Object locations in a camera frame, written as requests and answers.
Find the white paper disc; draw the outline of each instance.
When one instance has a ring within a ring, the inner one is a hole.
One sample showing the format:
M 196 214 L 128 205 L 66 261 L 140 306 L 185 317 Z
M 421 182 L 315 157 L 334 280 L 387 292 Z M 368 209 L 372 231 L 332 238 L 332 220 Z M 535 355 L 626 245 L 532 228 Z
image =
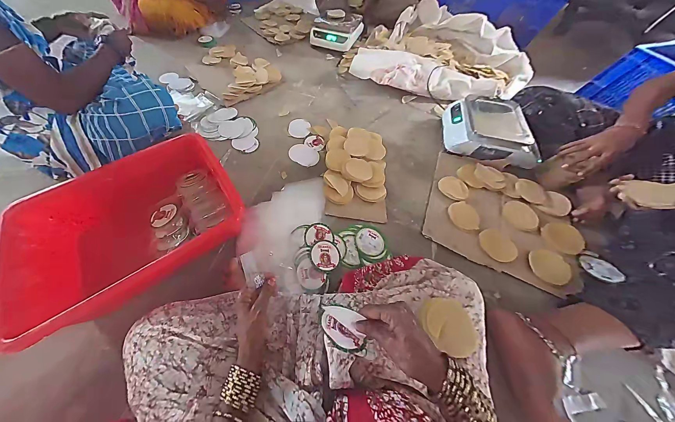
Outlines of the white paper disc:
M 216 131 L 218 129 L 218 123 L 211 122 L 210 120 L 202 119 L 200 120 L 200 127 L 207 131 Z
M 175 89 L 176 91 L 184 91 L 186 89 L 189 89 L 189 87 L 192 85 L 193 85 L 192 80 L 186 77 L 182 77 L 168 82 L 168 87 L 171 89 Z
M 239 135 L 239 138 L 245 138 L 249 136 L 249 134 L 251 134 L 251 132 L 254 130 L 254 123 L 248 117 L 239 117 L 239 119 L 234 120 L 234 122 L 238 123 L 242 128 L 244 128 L 244 130 Z
M 233 139 L 231 141 L 231 147 L 239 151 L 246 151 L 247 149 L 254 147 L 255 143 L 257 143 L 257 139 L 255 137 L 247 136 L 243 138 Z
M 168 72 L 168 73 L 163 73 L 157 81 L 160 83 L 165 83 L 168 84 L 172 80 L 177 80 L 179 78 L 179 74 L 176 72 Z
M 220 122 L 220 125 L 218 125 L 218 133 L 227 139 L 240 137 L 244 133 L 244 129 L 244 125 L 236 120 L 226 120 L 225 122 Z
M 259 148 L 259 139 L 255 138 L 254 140 L 255 140 L 254 146 L 249 149 L 245 149 L 244 151 L 242 151 L 243 153 L 249 154 L 251 152 L 257 151 L 257 148 Z
M 296 143 L 288 150 L 288 158 L 304 167 L 311 167 L 320 162 L 320 154 L 303 143 Z
M 288 124 L 288 134 L 294 138 L 305 138 L 309 136 L 311 123 L 303 119 L 292 120 Z
M 225 122 L 226 120 L 231 120 L 234 117 L 239 115 L 239 110 L 236 110 L 233 107 L 221 108 L 220 110 L 215 110 L 208 119 L 211 122 Z

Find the bangle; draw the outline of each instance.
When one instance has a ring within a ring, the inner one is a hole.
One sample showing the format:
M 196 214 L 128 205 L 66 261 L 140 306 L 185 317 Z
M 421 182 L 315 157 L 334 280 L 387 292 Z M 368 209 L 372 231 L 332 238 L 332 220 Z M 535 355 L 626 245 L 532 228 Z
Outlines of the bangle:
M 452 417 L 464 415 L 471 422 L 496 422 L 493 404 L 475 387 L 473 377 L 457 361 L 447 356 L 447 377 L 439 394 L 432 397 Z
M 212 412 L 212 417 L 222 417 L 223 419 L 232 420 L 233 422 L 244 422 L 240 417 L 233 416 L 230 413 L 223 413 L 219 410 Z
M 220 400 L 246 413 L 257 402 L 261 382 L 262 376 L 239 365 L 231 365 L 223 389 L 220 390 Z

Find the concrete floor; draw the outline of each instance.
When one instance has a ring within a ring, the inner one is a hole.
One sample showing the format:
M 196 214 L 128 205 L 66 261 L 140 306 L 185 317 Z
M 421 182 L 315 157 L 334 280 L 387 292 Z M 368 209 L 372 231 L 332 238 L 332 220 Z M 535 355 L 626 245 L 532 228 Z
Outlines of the concrete floor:
M 26 19 L 62 10 L 116 13 L 108 0 L 13 0 L 10 5 Z M 579 24 L 564 38 L 548 31 L 528 47 L 536 80 L 563 89 L 575 89 L 631 48 L 621 31 L 601 24 Z M 287 158 L 293 144 L 285 134 L 287 122 L 296 117 L 310 122 L 325 118 L 347 127 L 360 126 L 380 133 L 388 147 L 389 222 L 383 230 L 395 253 L 431 257 L 474 278 L 489 306 L 520 311 L 547 309 L 556 298 L 506 275 L 472 264 L 421 235 L 426 199 L 431 188 L 436 156 L 441 148 L 439 120 L 428 113 L 432 104 L 413 101 L 403 105 L 403 92 L 369 81 L 338 77 L 336 62 L 306 43 L 275 49 L 240 23 L 223 40 L 244 48 L 249 57 L 263 57 L 283 72 L 286 83 L 237 108 L 252 116 L 260 128 L 261 147 L 243 156 L 232 151 L 227 169 L 247 205 L 268 200 L 285 183 L 317 177 L 323 168 L 301 168 Z M 198 63 L 203 50 L 193 39 L 183 41 L 139 40 L 134 54 L 139 70 L 157 77 L 163 72 L 185 73 L 184 65 Z M 288 104 L 292 112 L 280 118 L 277 111 Z M 212 143 L 222 157 L 230 143 Z M 283 180 L 280 172 L 285 171 Z M 11 201 L 51 184 L 16 159 L 0 156 L 0 212 Z M 336 227 L 348 221 L 330 222 Z M 98 321 L 68 327 L 18 354 L 0 355 L 0 420 L 103 421 L 125 412 L 125 386 L 121 342 L 129 326 L 142 314 L 166 302 L 205 297 L 220 291 L 213 282 L 225 257 L 226 246 L 184 268 L 119 311 Z M 517 420 L 500 416 L 501 420 Z

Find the red fabric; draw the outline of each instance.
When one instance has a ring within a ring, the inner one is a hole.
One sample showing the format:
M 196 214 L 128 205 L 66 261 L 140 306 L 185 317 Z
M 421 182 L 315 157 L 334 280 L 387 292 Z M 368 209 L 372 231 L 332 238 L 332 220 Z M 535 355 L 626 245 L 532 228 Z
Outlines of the red fabric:
M 354 422 L 377 422 L 374 413 L 369 406 L 366 393 L 360 390 L 348 390 L 348 421 Z
M 361 293 L 372 291 L 377 283 L 384 277 L 399 273 L 400 271 L 410 270 L 416 265 L 422 257 L 409 257 L 400 255 L 388 261 L 372 264 L 353 270 L 343 275 L 343 279 L 338 289 L 339 293 Z

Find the scale display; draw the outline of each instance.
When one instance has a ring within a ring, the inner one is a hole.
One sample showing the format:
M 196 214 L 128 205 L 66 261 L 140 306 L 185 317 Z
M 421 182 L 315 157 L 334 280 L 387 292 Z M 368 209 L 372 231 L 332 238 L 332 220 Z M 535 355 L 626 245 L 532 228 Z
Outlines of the scale display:
M 339 43 L 342 44 L 346 41 L 348 41 L 348 37 L 344 37 L 343 35 L 338 35 L 338 34 L 332 34 L 330 32 L 324 32 L 320 31 L 319 29 L 313 29 L 312 33 L 314 34 L 314 37 L 325 40 L 325 41 L 330 41 L 333 43 Z

